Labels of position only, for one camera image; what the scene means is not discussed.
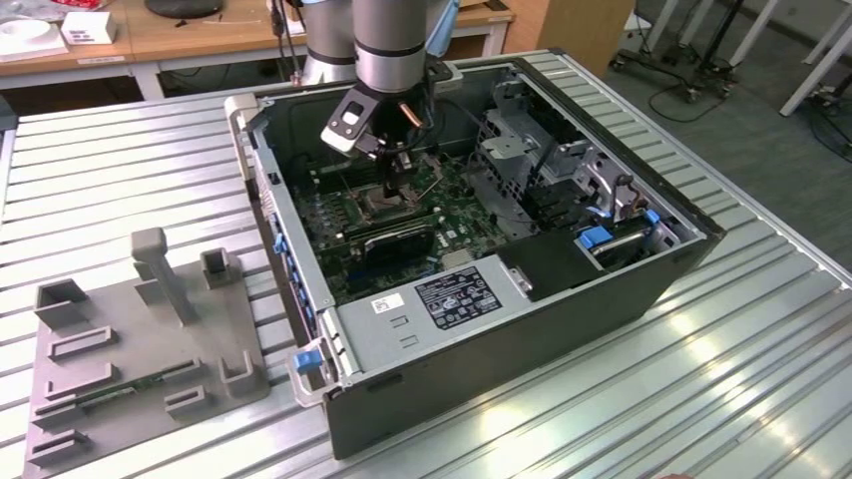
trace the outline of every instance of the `white box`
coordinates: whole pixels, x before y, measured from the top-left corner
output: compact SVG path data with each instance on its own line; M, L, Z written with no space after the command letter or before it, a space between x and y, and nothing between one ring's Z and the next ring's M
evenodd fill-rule
M68 53L63 36L56 25L51 25L48 33L26 42L0 39L0 63L30 60Z
M63 22L63 36L71 45L110 44L116 29L110 12L68 12Z

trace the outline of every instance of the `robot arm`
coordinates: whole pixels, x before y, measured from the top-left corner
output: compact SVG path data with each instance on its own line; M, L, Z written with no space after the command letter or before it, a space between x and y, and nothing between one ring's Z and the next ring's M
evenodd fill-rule
M359 80L323 131L342 153L387 162L414 145L407 143L412 131L426 135L427 54L446 52L458 8L459 0L304 0L306 83L350 79L354 66Z

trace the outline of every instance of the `motherboard chip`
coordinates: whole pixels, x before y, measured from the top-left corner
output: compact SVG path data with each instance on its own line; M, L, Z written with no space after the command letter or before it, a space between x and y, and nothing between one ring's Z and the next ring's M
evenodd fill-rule
M471 261L474 261L474 256L470 254L470 250L467 248L450 252L440 258L440 264L443 264L444 269L452 269Z

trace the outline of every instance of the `sticker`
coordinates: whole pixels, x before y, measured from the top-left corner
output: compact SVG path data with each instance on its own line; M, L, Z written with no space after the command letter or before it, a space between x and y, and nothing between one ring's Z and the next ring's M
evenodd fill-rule
M475 266L416 286L428 315L440 329L450 329L503 305Z
M376 314L382 314L386 311L396 309L404 304L403 296L399 293L395 293L391 296L380 297L374 301L374 311Z
M116 63L116 62L124 62L124 56L82 58L80 60L78 60L79 65L98 65L102 63Z

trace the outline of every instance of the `barcode sticker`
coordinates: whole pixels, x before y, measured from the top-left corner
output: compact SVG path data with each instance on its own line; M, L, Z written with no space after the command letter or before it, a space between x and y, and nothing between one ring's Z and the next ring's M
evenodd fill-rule
M95 65L98 63L116 63L116 62L124 62L124 56L82 58L80 60L78 60L78 63L80 65Z
M382 314L386 311L391 311L398 307L403 306L406 302L403 301L403 296L396 292L395 294L380 297L374 300L374 311L376 314Z

